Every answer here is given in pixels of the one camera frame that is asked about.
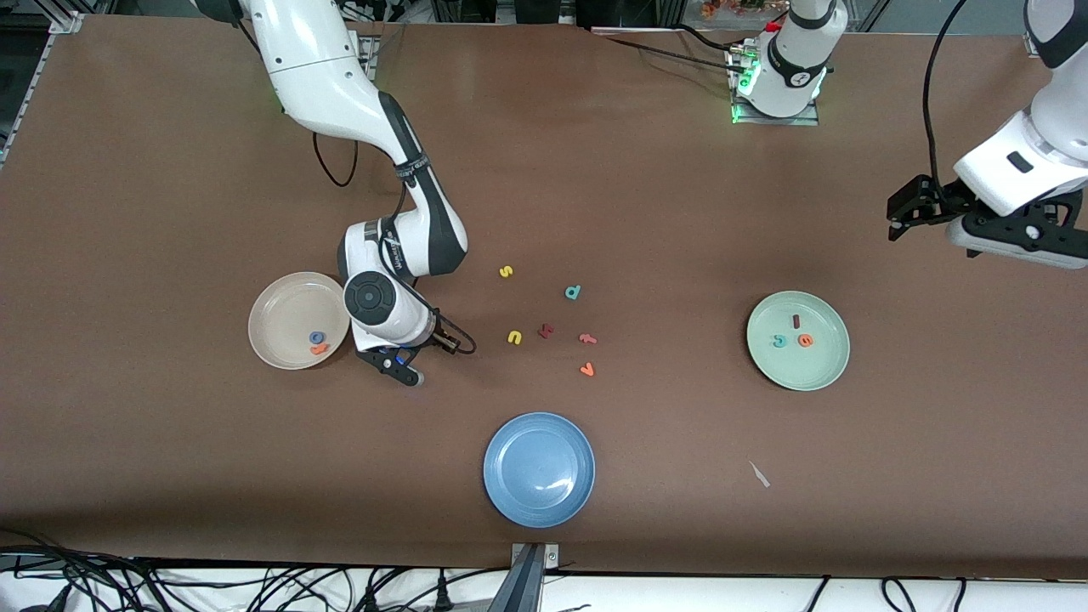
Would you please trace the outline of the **aluminium frame profile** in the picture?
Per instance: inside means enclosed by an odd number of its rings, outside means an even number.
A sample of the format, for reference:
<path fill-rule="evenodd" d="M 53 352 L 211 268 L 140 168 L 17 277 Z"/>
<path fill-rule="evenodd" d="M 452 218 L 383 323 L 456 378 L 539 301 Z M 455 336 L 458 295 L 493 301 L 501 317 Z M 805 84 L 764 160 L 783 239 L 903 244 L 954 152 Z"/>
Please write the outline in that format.
<path fill-rule="evenodd" d="M 0 169 L 57 38 L 79 30 L 84 19 L 67 0 L 27 1 L 38 8 L 36 13 L 18 12 L 18 0 L 0 0 Z"/>

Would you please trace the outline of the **brown table cover sheet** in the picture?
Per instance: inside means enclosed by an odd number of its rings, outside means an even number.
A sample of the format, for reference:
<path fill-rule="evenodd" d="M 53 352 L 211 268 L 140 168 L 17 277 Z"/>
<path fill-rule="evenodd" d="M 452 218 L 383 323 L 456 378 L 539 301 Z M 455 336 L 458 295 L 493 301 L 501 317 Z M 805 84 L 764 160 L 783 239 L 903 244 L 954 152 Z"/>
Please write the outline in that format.
<path fill-rule="evenodd" d="M 388 158 L 331 185 L 228 25 L 87 17 L 0 169 L 0 542 L 485 567 L 549 540 L 574 572 L 1088 580 L 1088 271 L 887 240 L 926 166 L 929 47 L 844 38 L 799 128 L 734 125 L 719 75 L 588 30 L 390 37 L 378 81 L 469 235 L 419 289 L 479 345 L 429 348 L 407 388 L 349 348 L 279 371 L 247 336 L 269 283 L 334 276 L 346 228 L 395 207 Z M 831 385 L 751 362 L 782 291 L 846 321 Z M 537 411 L 596 458 L 551 530 L 483 480 Z"/>

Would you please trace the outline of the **blue plate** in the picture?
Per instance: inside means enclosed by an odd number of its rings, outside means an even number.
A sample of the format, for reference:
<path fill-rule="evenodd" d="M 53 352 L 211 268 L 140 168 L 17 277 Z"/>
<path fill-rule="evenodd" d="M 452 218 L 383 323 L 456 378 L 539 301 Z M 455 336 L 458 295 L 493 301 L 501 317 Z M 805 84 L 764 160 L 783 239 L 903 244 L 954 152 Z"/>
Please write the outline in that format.
<path fill-rule="evenodd" d="M 555 413 L 526 413 L 500 426 L 483 461 L 490 502 L 506 519 L 551 530 L 585 507 L 596 481 L 588 436 Z"/>

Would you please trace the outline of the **beige brown plate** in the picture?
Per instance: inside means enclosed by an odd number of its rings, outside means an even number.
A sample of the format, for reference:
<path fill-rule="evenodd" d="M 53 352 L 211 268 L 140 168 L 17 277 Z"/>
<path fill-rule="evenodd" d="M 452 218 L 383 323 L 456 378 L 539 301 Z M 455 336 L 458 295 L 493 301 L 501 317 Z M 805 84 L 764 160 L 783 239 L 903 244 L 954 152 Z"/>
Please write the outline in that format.
<path fill-rule="evenodd" d="M 283 371 L 302 371 L 327 360 L 349 334 L 349 313 L 343 307 L 343 289 L 318 272 L 282 276 L 254 303 L 248 319 L 254 352 L 267 365 Z M 309 334 L 326 334 L 329 352 L 310 353 Z"/>

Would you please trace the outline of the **light green plate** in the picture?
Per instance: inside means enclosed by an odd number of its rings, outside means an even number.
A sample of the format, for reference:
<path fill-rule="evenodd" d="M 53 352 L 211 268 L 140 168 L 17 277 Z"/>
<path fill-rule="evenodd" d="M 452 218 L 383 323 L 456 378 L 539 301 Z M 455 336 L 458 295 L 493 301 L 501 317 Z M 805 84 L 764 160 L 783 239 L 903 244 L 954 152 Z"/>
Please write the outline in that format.
<path fill-rule="evenodd" d="M 801 317 L 793 329 L 792 316 Z M 802 348 L 798 336 L 808 333 L 813 346 Z M 772 346 L 772 336 L 788 336 L 784 348 Z M 851 341 L 846 321 L 819 296 L 782 291 L 765 296 L 747 318 L 749 356 L 768 380 L 792 391 L 812 392 L 831 385 L 846 371 Z"/>

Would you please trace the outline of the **silver metal box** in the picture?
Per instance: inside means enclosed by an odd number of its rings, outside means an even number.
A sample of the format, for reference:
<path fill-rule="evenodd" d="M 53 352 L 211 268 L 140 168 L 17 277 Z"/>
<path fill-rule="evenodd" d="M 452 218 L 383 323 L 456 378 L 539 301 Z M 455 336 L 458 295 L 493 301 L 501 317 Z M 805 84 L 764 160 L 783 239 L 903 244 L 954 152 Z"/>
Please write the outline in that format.
<path fill-rule="evenodd" d="M 628 0 L 492 0 L 502 25 L 620 25 Z"/>

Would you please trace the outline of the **orange dried flower bunch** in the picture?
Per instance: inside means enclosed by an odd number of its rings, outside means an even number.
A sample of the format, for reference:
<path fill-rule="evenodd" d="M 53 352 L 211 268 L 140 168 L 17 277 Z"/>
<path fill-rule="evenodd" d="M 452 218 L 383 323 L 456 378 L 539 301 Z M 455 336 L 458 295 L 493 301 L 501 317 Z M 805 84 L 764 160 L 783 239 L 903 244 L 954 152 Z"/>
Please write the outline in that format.
<path fill-rule="evenodd" d="M 700 15 L 703 20 L 762 19 L 771 20 L 788 11 L 791 0 L 700 0 Z"/>

